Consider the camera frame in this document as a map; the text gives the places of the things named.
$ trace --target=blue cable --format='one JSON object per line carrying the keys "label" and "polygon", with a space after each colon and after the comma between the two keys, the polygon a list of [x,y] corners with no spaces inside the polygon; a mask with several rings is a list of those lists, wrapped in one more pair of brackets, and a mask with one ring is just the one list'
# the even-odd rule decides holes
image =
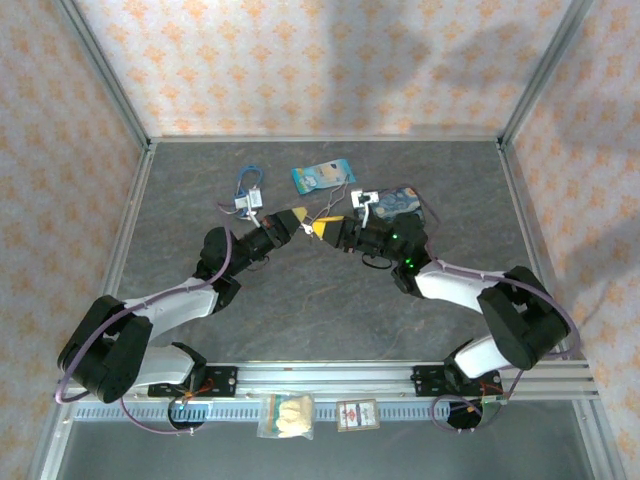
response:
{"label": "blue cable", "polygon": [[[233,197],[234,201],[236,198],[246,197],[249,194],[249,192],[247,192],[242,186],[242,180],[244,179],[244,176],[249,172],[255,172],[258,174],[258,179],[256,180],[256,183],[251,188],[256,188],[262,183],[262,179],[264,177],[264,171],[260,167],[256,165],[247,165],[245,167],[242,167],[238,172],[238,177],[236,179],[237,186],[236,186],[236,194]],[[240,216],[243,216],[243,217],[246,216],[247,212],[248,212],[248,209],[243,208],[242,213],[240,213]]]}

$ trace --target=patterned wallpaper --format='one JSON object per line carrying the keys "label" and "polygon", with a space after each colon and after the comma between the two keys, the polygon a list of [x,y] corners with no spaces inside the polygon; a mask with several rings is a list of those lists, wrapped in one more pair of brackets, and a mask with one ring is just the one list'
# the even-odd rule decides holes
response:
{"label": "patterned wallpaper", "polygon": [[570,0],[80,0],[161,135],[494,135]]}
{"label": "patterned wallpaper", "polygon": [[0,8],[0,478],[22,479],[139,150],[54,3],[11,3]]}
{"label": "patterned wallpaper", "polygon": [[596,2],[516,151],[555,292],[580,323],[629,478],[640,472],[640,4]]}

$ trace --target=blue package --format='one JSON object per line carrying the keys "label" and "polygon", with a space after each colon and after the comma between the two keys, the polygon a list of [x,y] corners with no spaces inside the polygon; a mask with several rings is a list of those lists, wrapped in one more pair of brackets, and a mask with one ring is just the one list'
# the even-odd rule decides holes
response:
{"label": "blue package", "polygon": [[[420,199],[416,192],[409,187],[401,187],[394,191],[387,191],[378,203],[371,204],[371,213],[387,223],[393,222],[399,213],[415,213],[424,225],[424,213],[420,206]],[[364,208],[357,208],[356,214],[360,220],[364,218]]]}
{"label": "blue package", "polygon": [[356,181],[349,162],[339,158],[332,162],[322,163],[313,167],[291,169],[293,181],[296,182],[298,192],[309,193],[316,188],[329,188]]}

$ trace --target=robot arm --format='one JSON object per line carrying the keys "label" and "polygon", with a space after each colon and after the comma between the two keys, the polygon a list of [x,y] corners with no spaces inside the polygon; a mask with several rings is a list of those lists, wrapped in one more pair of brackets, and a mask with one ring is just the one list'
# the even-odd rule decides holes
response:
{"label": "robot arm", "polygon": [[191,377],[198,387],[202,378],[194,379],[194,369],[206,364],[200,355],[182,344],[147,348],[149,340],[225,308],[240,289],[234,276],[288,243],[305,215],[304,208],[285,210],[264,217],[259,228],[241,239],[231,234],[231,258],[224,274],[213,283],[208,281],[223,267],[227,252],[222,227],[206,235],[196,272],[182,284],[142,298],[98,298],[60,353],[59,368],[66,372],[87,339],[106,321],[125,309],[140,306],[110,325],[91,344],[71,378],[105,403],[122,397],[132,386],[182,384]]}
{"label": "robot arm", "polygon": [[313,230],[335,248],[396,262],[392,276],[403,293],[484,315],[491,335],[462,345],[445,360],[447,380],[454,387],[504,367],[529,370],[569,334],[569,326],[548,303],[505,283],[521,282],[546,293],[529,269],[479,272],[436,262],[425,249],[427,236],[413,213],[399,214],[392,223],[373,217],[366,228],[357,219],[328,217],[314,222]]}

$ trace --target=gray floor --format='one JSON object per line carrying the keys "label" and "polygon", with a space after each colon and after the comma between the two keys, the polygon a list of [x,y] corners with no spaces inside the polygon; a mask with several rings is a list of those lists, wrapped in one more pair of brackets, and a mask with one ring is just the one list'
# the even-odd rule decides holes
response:
{"label": "gray floor", "polygon": [[[300,196],[291,168],[347,158],[352,187],[412,183],[433,203],[444,225],[441,258],[473,268],[528,265],[499,158],[492,143],[291,142],[161,143],[144,194],[119,298],[153,293],[194,271],[204,235],[222,223],[214,208],[227,202],[238,170],[265,170],[263,213],[306,206],[315,215],[328,190]],[[337,214],[350,213],[348,199]],[[252,228],[232,220],[241,236]],[[238,276],[234,302],[209,318],[160,336],[182,341],[209,361],[440,360],[486,333],[483,319],[462,307],[402,295],[389,271],[360,256],[312,241],[300,232],[273,252],[258,272]]]}
{"label": "gray floor", "polygon": [[471,435],[446,434],[429,422],[389,422],[351,433],[318,423],[312,441],[267,440],[256,438],[256,425],[220,423],[176,438],[125,422],[76,422],[59,478],[593,478],[571,402],[514,402],[491,428]]}

